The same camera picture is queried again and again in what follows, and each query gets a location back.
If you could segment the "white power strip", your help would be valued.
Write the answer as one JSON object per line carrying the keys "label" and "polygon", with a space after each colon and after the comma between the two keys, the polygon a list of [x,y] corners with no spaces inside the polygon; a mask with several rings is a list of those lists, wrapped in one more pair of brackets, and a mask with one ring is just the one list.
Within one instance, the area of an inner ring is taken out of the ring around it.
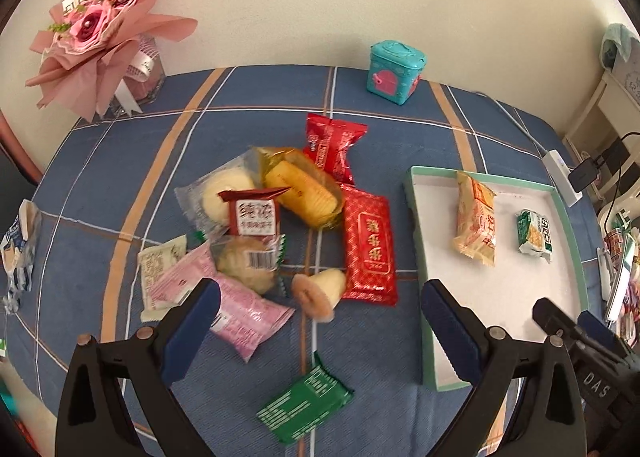
{"label": "white power strip", "polygon": [[570,168],[557,150],[548,151],[542,156],[544,168],[549,173],[560,196],[567,207],[573,207],[580,199],[582,192],[576,192],[570,183]]}

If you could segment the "dark green snack packet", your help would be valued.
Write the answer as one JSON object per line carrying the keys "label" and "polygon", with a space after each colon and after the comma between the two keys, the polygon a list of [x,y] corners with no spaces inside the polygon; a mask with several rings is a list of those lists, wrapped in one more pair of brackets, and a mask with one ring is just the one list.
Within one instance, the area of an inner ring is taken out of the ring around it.
{"label": "dark green snack packet", "polygon": [[256,417],[280,443],[293,444],[346,406],[354,394],[314,351],[314,367],[265,404]]}

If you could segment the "black charger adapter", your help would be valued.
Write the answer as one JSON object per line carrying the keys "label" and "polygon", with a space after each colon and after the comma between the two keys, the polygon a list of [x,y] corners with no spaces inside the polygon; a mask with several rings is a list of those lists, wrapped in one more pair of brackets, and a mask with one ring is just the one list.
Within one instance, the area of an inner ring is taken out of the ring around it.
{"label": "black charger adapter", "polygon": [[587,157],[573,170],[570,170],[568,180],[576,193],[582,192],[585,188],[593,183],[600,174],[600,168],[604,162],[598,162],[597,159]]}

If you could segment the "green rimmed white tray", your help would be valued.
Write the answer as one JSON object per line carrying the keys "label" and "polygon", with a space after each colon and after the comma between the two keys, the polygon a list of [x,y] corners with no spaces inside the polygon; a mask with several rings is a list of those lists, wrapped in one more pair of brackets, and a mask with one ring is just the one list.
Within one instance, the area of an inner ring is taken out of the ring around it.
{"label": "green rimmed white tray", "polygon": [[[495,174],[475,174],[475,180],[496,194],[496,262],[488,266],[452,247],[458,211],[456,175],[454,169],[413,166],[405,180],[420,281],[440,279],[485,325],[499,325],[515,339],[544,340],[544,332],[532,318],[540,298],[550,299],[571,318],[587,310],[587,281],[577,240],[556,189]],[[524,209],[548,219],[550,261],[518,250],[516,216]]]}

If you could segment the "small red candy packet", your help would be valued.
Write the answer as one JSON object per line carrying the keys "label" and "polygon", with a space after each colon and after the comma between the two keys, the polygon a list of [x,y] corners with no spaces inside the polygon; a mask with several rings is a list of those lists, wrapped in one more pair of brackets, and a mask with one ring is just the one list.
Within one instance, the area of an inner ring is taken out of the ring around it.
{"label": "small red candy packet", "polygon": [[358,122],[308,114],[303,153],[337,183],[354,185],[347,153],[366,133],[368,126]]}

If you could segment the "red white milk candy packet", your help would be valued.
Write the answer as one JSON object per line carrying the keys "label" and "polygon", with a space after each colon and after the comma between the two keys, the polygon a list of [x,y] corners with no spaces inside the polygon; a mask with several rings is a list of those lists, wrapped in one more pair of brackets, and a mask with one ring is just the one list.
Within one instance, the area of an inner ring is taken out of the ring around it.
{"label": "red white milk candy packet", "polygon": [[228,205],[231,234],[253,237],[279,235],[278,198],[289,189],[289,186],[281,186],[219,192],[218,196]]}

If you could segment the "clear round pastry packet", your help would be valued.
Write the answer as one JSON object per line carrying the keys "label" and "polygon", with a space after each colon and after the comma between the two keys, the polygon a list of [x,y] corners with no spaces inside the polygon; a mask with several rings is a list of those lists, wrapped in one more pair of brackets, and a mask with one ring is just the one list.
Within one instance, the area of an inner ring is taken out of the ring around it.
{"label": "clear round pastry packet", "polygon": [[229,207],[219,196],[224,191],[260,188],[259,160],[248,150],[205,174],[193,183],[175,189],[180,209],[188,221],[208,240],[228,232]]}

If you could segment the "pink snack packet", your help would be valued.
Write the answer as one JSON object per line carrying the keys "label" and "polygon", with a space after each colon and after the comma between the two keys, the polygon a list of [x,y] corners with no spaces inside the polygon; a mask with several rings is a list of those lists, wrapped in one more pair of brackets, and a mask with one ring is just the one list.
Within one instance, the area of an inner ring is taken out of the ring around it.
{"label": "pink snack packet", "polygon": [[292,307],[262,298],[257,292],[216,269],[210,243],[189,251],[165,271],[151,287],[151,297],[180,304],[202,278],[220,289],[220,307],[210,330],[233,345],[247,363],[258,345],[277,333],[294,315]]}

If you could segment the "yellow cake packet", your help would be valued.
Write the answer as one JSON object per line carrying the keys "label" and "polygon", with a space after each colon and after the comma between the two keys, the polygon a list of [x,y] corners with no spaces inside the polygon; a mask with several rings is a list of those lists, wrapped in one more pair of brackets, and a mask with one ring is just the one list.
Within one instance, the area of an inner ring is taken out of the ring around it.
{"label": "yellow cake packet", "polygon": [[340,185],[294,147],[255,146],[264,188],[286,188],[277,201],[311,229],[332,226],[343,210]]}

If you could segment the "barcode round cookie packet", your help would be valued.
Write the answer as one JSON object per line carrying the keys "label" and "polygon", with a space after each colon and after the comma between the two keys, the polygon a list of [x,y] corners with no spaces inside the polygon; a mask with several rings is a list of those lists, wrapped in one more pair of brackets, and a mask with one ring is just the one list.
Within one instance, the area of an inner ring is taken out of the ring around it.
{"label": "barcode round cookie packet", "polygon": [[210,244],[218,272],[265,295],[279,281],[286,249],[284,234],[269,237],[227,235]]}

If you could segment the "large red cake packet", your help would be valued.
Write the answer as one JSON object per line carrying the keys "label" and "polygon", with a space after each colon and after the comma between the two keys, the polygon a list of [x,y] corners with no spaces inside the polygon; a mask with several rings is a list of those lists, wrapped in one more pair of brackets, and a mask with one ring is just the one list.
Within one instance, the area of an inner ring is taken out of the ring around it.
{"label": "large red cake packet", "polygon": [[395,307],[398,301],[390,205],[383,196],[341,185],[346,289],[343,299]]}

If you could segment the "white shelf unit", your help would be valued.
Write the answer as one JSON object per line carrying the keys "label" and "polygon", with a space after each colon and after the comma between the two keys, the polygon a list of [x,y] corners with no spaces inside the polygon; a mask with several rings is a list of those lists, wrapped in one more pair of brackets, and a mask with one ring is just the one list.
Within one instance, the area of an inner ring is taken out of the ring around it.
{"label": "white shelf unit", "polygon": [[599,60],[600,81],[570,121],[563,143],[576,162],[588,156],[604,162],[587,188],[601,207],[639,180],[639,37],[623,24],[608,25]]}

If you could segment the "green white noodle snack packet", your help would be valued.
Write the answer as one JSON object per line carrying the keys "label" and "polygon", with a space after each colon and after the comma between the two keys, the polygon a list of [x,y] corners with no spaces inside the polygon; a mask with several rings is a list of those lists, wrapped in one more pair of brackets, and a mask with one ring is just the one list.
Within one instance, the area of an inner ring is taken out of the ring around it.
{"label": "green white noodle snack packet", "polygon": [[538,212],[523,209],[516,217],[518,250],[523,255],[551,262],[553,247],[548,219]]}

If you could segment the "clear jelly cup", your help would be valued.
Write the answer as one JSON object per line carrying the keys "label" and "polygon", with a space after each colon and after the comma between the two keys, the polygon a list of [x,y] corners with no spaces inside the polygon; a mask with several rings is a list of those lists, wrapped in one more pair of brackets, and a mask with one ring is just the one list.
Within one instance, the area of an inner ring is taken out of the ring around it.
{"label": "clear jelly cup", "polygon": [[296,274],[292,294],[302,310],[318,323],[333,321],[334,310],[346,290],[346,275],[331,267],[314,275]]}

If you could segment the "teal toy box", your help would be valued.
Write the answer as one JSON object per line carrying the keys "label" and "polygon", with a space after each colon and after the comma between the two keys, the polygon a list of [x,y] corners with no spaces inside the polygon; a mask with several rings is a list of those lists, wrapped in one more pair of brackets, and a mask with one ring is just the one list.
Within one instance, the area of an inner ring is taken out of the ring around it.
{"label": "teal toy box", "polygon": [[370,47],[367,90],[397,105],[408,101],[426,65],[425,54],[396,40]]}

